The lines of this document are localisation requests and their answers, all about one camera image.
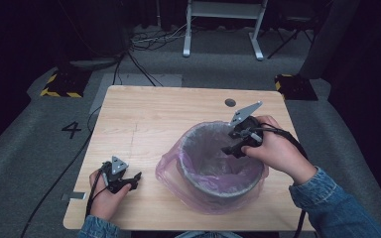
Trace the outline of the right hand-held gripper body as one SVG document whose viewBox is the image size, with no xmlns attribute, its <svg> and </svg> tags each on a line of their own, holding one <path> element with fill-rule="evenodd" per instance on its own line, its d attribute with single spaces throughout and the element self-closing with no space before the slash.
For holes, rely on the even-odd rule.
<svg viewBox="0 0 381 238">
<path fill-rule="evenodd" d="M 263 141 L 263 135 L 258 131 L 261 127 L 259 121 L 252 116 L 261 105 L 262 101 L 237 110 L 229 125 L 232 130 L 228 133 L 232 139 L 241 138 L 245 145 L 259 147 Z"/>
</svg>

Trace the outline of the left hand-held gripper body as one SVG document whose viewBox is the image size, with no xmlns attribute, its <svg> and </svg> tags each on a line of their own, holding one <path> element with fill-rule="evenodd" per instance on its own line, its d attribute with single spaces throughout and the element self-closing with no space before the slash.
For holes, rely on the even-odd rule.
<svg viewBox="0 0 381 238">
<path fill-rule="evenodd" d="M 111 161 L 107 161 L 102 166 L 103 180 L 106 188 L 112 192 L 117 193 L 124 185 L 131 182 L 131 180 L 124 179 L 126 169 L 129 165 L 119 158 L 113 156 Z"/>
</svg>

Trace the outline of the pink plastic bag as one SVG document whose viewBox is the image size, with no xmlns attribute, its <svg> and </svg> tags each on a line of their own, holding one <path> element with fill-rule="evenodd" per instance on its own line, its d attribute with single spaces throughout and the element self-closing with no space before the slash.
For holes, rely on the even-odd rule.
<svg viewBox="0 0 381 238">
<path fill-rule="evenodd" d="M 260 184 L 240 198 L 218 198 L 204 195 L 191 187 L 185 180 L 179 165 L 179 145 L 183 140 L 181 136 L 172 148 L 162 155 L 156 166 L 156 179 L 163 183 L 167 189 L 178 197 L 186 206 L 204 214 L 224 214 L 238 210 L 259 197 L 265 178 Z"/>
</svg>

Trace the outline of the green plastic bucket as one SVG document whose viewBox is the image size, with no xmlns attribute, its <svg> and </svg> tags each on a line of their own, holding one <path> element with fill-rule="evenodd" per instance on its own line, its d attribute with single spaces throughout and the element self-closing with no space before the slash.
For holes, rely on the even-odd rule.
<svg viewBox="0 0 381 238">
<path fill-rule="evenodd" d="M 227 155 L 232 128 L 221 121 L 191 127 L 179 145 L 179 165 L 190 186 L 204 195 L 240 198 L 260 184 L 267 167 L 256 159 Z"/>
</svg>

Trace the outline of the person's left hand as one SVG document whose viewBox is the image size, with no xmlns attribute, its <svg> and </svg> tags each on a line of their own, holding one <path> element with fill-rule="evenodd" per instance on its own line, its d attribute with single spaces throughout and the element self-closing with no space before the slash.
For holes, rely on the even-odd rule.
<svg viewBox="0 0 381 238">
<path fill-rule="evenodd" d="M 93 172 L 89 176 L 89 183 L 94 187 L 93 202 L 90 214 L 106 221 L 110 221 L 116 214 L 120 203 L 129 192 L 127 185 L 123 186 L 117 193 L 112 193 L 105 188 L 105 183 L 99 171 Z"/>
</svg>

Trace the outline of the person's right hand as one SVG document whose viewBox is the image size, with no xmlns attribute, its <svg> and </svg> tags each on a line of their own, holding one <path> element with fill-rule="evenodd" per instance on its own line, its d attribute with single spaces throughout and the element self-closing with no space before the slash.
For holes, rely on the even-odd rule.
<svg viewBox="0 0 381 238">
<path fill-rule="evenodd" d="M 244 146 L 241 151 L 248 157 L 260 160 L 267 166 L 290 176 L 294 184 L 303 184 L 318 171 L 293 145 L 283 136 L 273 132 L 263 133 L 260 147 Z"/>
</svg>

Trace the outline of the black tripod stand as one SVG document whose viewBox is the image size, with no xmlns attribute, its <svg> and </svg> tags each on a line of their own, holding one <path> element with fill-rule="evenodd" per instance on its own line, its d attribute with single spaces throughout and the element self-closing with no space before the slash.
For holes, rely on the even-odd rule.
<svg viewBox="0 0 381 238">
<path fill-rule="evenodd" d="M 295 40 L 299 33 L 304 33 L 310 43 L 314 40 L 309 36 L 308 30 L 313 30 L 317 20 L 314 17 L 289 16 L 280 14 L 280 27 L 290 31 L 292 34 L 276 48 L 268 56 L 269 60 L 275 53 L 282 49 L 290 40 Z"/>
</svg>

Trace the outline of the grey table edge bracket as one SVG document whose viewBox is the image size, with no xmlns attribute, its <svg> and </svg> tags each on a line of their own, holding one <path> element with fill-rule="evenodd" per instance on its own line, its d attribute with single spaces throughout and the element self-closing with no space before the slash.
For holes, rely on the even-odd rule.
<svg viewBox="0 0 381 238">
<path fill-rule="evenodd" d="M 61 197 L 61 200 L 68 201 L 71 199 L 85 199 L 86 193 L 85 192 L 76 192 L 73 191 L 71 193 L 64 193 Z"/>
</svg>

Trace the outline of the black yellow striped base plate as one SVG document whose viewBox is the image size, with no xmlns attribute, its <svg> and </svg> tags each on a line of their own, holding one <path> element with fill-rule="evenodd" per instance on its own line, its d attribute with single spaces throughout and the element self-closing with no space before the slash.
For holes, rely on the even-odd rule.
<svg viewBox="0 0 381 238">
<path fill-rule="evenodd" d="M 87 70 L 74 70 L 73 72 L 55 70 L 40 95 L 81 98 L 91 75 L 92 72 Z"/>
<path fill-rule="evenodd" d="M 285 100 L 318 101 L 318 97 L 308 79 L 299 74 L 278 74 L 274 78 L 275 86 Z"/>
</svg>

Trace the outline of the white metal desk frame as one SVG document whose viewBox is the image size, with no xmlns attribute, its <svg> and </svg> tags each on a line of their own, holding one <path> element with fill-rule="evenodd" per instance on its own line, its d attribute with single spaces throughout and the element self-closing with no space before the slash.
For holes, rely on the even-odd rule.
<svg viewBox="0 0 381 238">
<path fill-rule="evenodd" d="M 260 3 L 225 3 L 225 2 L 202 2 L 199 0 L 188 0 L 186 10 L 186 34 L 184 40 L 183 56 L 191 55 L 191 21 L 193 17 L 207 18 L 229 18 L 255 20 L 253 32 L 249 32 L 249 40 L 252 45 L 255 58 L 263 60 L 264 56 L 258 43 L 258 35 L 263 22 L 265 11 L 269 0 L 261 0 Z"/>
</svg>

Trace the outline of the grey padded post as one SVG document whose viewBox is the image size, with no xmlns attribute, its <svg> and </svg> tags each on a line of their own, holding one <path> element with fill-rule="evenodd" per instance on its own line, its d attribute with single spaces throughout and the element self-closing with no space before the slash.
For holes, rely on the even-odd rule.
<svg viewBox="0 0 381 238">
<path fill-rule="evenodd" d="M 299 70 L 302 78 L 318 79 L 321 77 L 351 23 L 360 1 L 333 1 L 328 16 Z"/>
</svg>

